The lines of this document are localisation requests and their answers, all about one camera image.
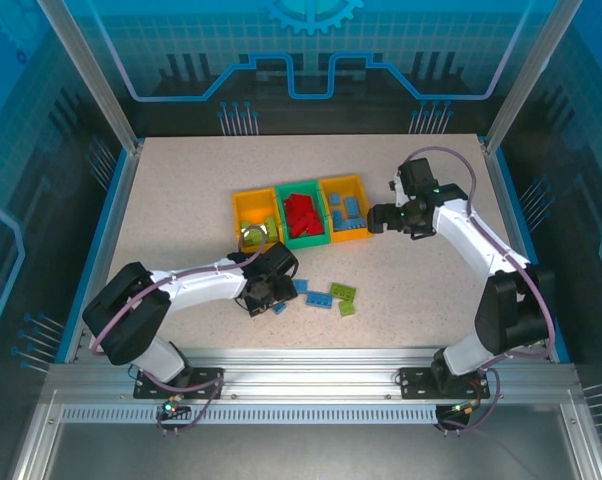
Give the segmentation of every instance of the plastic bin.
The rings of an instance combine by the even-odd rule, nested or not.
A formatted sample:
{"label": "plastic bin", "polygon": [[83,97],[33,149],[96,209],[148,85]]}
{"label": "plastic bin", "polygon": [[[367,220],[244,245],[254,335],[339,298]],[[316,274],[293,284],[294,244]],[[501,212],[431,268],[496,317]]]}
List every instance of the plastic bin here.
{"label": "plastic bin", "polygon": [[[345,242],[347,240],[357,240],[372,236],[372,234],[368,232],[367,228],[370,203],[368,202],[368,197],[365,194],[363,182],[361,182],[361,178],[358,175],[322,178],[319,180],[319,188],[321,190],[323,201],[328,208],[328,223],[330,226],[330,238],[332,242]],[[338,193],[340,196],[341,204],[338,206],[331,206],[328,203],[329,196],[334,193]],[[335,231],[332,223],[332,210],[340,210],[343,212],[344,219],[347,219],[345,208],[345,199],[347,197],[355,197],[357,199],[359,214],[365,221],[365,226],[363,228],[354,228],[352,230]]]}
{"label": "plastic bin", "polygon": [[[234,208],[234,228],[237,242],[241,238],[241,222],[249,222],[253,225],[264,224],[268,217],[274,217],[277,226],[279,241],[283,242],[283,230],[281,228],[281,215],[274,188],[263,188],[261,190],[250,190],[232,194],[232,207]],[[266,243],[268,250],[275,242]],[[244,252],[256,252],[259,246],[244,245]]]}
{"label": "plastic bin", "polygon": [[[323,197],[319,184],[316,181],[300,182],[300,183],[289,183],[286,185],[279,185],[274,187],[277,194],[277,202],[279,205],[279,212],[281,213],[281,226],[283,229],[283,238],[286,246],[290,249],[294,248],[306,248],[316,247],[317,245],[325,245],[330,243],[330,228],[328,226],[328,215],[326,214],[325,206],[323,204]],[[322,235],[302,235],[298,238],[291,238],[288,233],[288,224],[285,218],[285,209],[283,208],[283,201],[286,200],[293,193],[300,193],[302,195],[310,195],[312,198],[312,204],[323,223],[323,234]]]}

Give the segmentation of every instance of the robotic arm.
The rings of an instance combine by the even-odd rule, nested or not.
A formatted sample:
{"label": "robotic arm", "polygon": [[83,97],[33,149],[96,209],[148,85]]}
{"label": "robotic arm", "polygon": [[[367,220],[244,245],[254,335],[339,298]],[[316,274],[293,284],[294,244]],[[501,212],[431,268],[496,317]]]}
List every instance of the robotic arm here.
{"label": "robotic arm", "polygon": [[388,230],[409,233],[413,240],[439,233],[486,282],[474,331],[435,354],[431,371],[442,394],[467,384],[496,356],[548,338],[540,305],[512,262],[534,280],[546,302],[554,293],[551,272],[532,266],[506,245],[468,208],[468,197],[457,185],[440,186],[427,159],[406,160],[390,188],[396,202],[370,210],[370,232],[382,233],[387,225]]}
{"label": "robotic arm", "polygon": [[265,312],[297,292],[288,272],[298,261],[282,243],[252,261],[241,252],[189,270],[148,271],[131,263],[101,290],[83,311],[83,320],[99,338],[113,318],[139,292],[149,293],[107,332],[101,347],[114,365],[132,363],[158,381],[176,388],[189,385],[191,368],[181,352],[157,337],[163,320],[183,308],[217,299],[245,301],[250,316]]}

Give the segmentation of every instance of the speckled table surface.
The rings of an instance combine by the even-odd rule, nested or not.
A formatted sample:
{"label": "speckled table surface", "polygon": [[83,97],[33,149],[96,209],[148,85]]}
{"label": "speckled table surface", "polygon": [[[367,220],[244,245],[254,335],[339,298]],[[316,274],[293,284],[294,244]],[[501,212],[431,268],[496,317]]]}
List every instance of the speckled table surface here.
{"label": "speckled table surface", "polygon": [[[505,238],[474,135],[148,138],[110,275],[133,261],[150,270],[182,269],[235,251],[235,191],[358,174],[371,205],[392,202],[395,169],[430,145],[468,158],[478,178],[476,209]],[[427,157],[441,184],[469,190],[461,162],[439,152]],[[250,318],[232,301],[215,301],[169,317],[160,335],[183,348],[357,348],[447,345],[472,328],[483,282],[441,236],[411,241],[386,232],[294,253],[297,278],[308,279],[310,289],[327,292],[332,282],[356,287],[356,314],[342,318],[336,304],[318,309],[299,297],[280,315]]]}

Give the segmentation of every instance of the yellow bin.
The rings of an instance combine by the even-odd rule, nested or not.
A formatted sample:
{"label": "yellow bin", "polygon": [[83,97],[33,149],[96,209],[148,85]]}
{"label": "yellow bin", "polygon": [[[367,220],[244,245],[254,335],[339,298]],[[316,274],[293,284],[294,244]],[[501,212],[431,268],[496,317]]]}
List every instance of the yellow bin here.
{"label": "yellow bin", "polygon": [[[328,223],[330,225],[330,240],[331,242],[345,242],[346,240],[357,240],[360,238],[371,237],[372,234],[368,232],[367,219],[368,211],[370,210],[370,203],[368,197],[365,194],[363,188],[363,182],[358,175],[349,175],[347,177],[334,177],[334,178],[321,178],[318,180],[319,189],[325,203],[326,210],[328,213]],[[340,197],[339,205],[330,204],[330,195],[338,194]],[[346,197],[355,197],[359,207],[359,214],[361,218],[366,222],[363,228],[354,228],[352,230],[334,230],[334,224],[332,222],[332,214],[335,210],[342,212],[343,218],[347,219],[345,210],[345,199]]]}
{"label": "yellow bin", "polygon": [[[283,229],[281,227],[281,215],[277,206],[277,196],[274,188],[263,188],[261,190],[250,190],[232,194],[232,207],[234,208],[234,229],[237,242],[241,238],[241,223],[249,222],[252,225],[262,225],[268,217],[274,217],[279,241],[283,242]],[[268,250],[274,242],[266,243]],[[243,246],[244,252],[256,252],[259,246]]]}

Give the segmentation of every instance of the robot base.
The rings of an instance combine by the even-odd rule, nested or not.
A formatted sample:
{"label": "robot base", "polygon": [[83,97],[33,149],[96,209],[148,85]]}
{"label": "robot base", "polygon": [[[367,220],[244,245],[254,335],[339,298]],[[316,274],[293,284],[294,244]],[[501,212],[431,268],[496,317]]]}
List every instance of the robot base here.
{"label": "robot base", "polygon": [[[477,398],[477,392],[470,385],[471,380],[485,380],[478,373],[471,374],[468,383],[455,385],[450,388],[446,395],[442,394],[437,387],[437,382],[429,367],[423,368],[400,368],[396,382],[401,387],[401,398],[403,400],[473,400]],[[485,383],[481,387],[481,399],[490,398],[490,388]]]}
{"label": "robot base", "polygon": [[[222,368],[192,368],[190,379],[187,382],[187,385],[205,383],[216,377],[223,377]],[[207,388],[202,388],[201,390],[183,393],[182,395],[185,400],[208,400],[212,395],[212,392],[214,392],[214,388],[214,385],[211,385]],[[214,396],[214,399],[221,398],[222,389],[223,388],[221,388]],[[174,395],[174,393],[157,387],[154,383],[148,380],[143,373],[139,372],[137,374],[137,381],[132,394],[134,398],[142,400],[165,400],[171,395]]]}

